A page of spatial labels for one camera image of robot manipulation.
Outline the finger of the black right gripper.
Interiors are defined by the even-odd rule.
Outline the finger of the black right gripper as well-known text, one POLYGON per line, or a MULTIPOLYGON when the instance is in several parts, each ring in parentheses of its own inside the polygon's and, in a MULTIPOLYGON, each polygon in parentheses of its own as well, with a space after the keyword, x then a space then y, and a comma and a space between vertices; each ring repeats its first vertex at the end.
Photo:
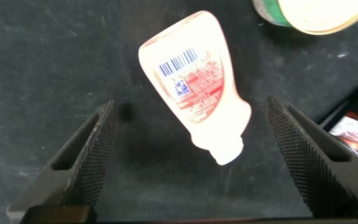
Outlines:
POLYGON ((7 208, 20 220, 36 205, 95 205, 103 189, 117 130, 111 100, 88 116, 35 179, 7 208))
POLYGON ((358 217, 358 156, 291 103, 273 95, 265 116, 314 217, 358 217))

